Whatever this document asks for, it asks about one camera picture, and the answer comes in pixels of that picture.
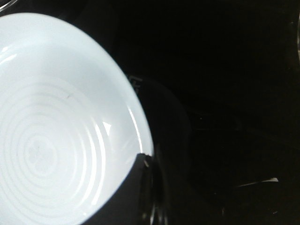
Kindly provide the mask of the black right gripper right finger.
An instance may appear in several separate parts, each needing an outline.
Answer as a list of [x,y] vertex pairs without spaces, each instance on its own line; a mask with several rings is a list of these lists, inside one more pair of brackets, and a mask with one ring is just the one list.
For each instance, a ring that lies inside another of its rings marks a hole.
[[241,188],[241,187],[251,186],[251,185],[260,184],[260,183],[267,183],[267,182],[279,182],[279,179],[274,177],[274,178],[270,178],[268,180],[260,180],[260,181],[255,181],[255,182],[250,182],[250,183],[246,183],[246,184],[237,185],[235,187],[236,188]]

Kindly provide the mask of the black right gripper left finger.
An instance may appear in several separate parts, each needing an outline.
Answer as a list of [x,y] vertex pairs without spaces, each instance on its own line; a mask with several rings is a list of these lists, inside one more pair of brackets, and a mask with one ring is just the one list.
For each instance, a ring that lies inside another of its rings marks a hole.
[[137,224],[167,225],[168,193],[162,167],[156,157],[149,155],[143,157]]

